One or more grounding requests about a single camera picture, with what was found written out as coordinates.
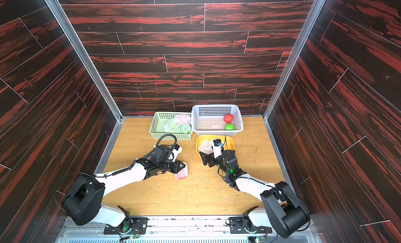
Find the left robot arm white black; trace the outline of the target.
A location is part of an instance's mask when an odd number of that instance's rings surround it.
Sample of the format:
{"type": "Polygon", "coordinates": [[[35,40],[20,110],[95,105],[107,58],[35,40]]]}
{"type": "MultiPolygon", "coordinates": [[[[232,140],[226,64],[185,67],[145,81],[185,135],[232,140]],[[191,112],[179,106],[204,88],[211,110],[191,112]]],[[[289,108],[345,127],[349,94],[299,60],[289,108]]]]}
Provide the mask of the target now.
{"type": "Polygon", "coordinates": [[[130,221],[130,214],[122,207],[103,203],[111,192],[131,183],[146,180],[152,176],[170,172],[177,174],[186,164],[177,160],[182,147],[157,145],[146,156],[136,159],[125,168],[96,175],[79,174],[61,201],[61,207],[77,226],[91,222],[112,227],[124,227],[130,221]]]}

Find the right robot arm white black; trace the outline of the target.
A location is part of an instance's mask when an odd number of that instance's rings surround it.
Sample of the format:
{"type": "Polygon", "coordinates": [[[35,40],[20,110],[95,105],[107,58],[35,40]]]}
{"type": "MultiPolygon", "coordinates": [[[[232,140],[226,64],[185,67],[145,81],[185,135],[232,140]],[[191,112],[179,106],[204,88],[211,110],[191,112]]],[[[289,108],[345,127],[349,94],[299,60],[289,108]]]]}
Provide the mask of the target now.
{"type": "Polygon", "coordinates": [[[224,173],[221,177],[229,187],[262,201],[262,208],[255,206],[243,213],[240,226],[244,230],[256,233],[265,227],[288,238],[303,231],[304,225],[310,226],[308,208],[286,182],[268,183],[247,174],[239,167],[234,150],[199,154],[205,166],[217,166],[218,173],[224,173]]]}

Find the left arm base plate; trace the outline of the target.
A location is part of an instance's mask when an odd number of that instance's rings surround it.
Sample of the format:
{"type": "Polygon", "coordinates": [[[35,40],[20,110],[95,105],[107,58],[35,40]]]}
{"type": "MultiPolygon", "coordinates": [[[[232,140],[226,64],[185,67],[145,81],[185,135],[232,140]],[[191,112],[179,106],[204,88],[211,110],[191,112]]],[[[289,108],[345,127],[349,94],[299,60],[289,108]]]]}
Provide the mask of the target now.
{"type": "Polygon", "coordinates": [[[133,217],[126,218],[119,226],[106,225],[103,233],[105,235],[143,235],[146,233],[149,218],[133,217]]]}

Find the red apple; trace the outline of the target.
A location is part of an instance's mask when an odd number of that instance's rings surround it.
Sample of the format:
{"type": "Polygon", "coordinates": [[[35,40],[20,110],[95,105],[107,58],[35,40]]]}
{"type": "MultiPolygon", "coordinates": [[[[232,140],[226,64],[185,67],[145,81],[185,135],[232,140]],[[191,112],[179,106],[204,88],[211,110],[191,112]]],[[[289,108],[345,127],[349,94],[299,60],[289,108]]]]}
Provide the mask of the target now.
{"type": "Polygon", "coordinates": [[[223,120],[224,120],[225,123],[232,123],[233,122],[233,115],[227,114],[227,115],[224,116],[223,120]]]}

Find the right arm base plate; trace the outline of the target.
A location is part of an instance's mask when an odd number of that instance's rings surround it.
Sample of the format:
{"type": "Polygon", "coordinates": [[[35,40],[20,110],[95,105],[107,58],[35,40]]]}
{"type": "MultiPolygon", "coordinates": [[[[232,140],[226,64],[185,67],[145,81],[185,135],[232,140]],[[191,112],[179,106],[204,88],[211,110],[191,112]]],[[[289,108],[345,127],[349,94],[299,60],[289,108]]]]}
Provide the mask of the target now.
{"type": "Polygon", "coordinates": [[[231,234],[271,234],[270,227],[255,226],[248,216],[230,217],[226,220],[231,234]]]}

